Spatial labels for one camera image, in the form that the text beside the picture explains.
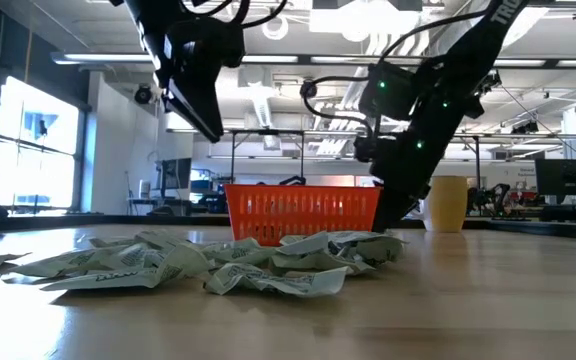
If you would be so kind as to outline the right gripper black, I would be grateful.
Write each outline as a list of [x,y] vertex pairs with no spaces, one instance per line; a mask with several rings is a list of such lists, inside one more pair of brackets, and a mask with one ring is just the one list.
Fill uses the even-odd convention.
[[372,231],[384,232],[411,212],[429,194],[429,182],[448,145],[439,130],[406,130],[377,139],[370,173],[379,186]]

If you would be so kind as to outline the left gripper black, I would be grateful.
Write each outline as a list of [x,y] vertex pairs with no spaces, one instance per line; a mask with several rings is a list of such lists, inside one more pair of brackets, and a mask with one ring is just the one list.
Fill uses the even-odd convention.
[[238,67],[245,55],[243,24],[234,20],[185,19],[163,30],[163,108],[179,115],[211,143],[224,129],[216,95],[223,67]]

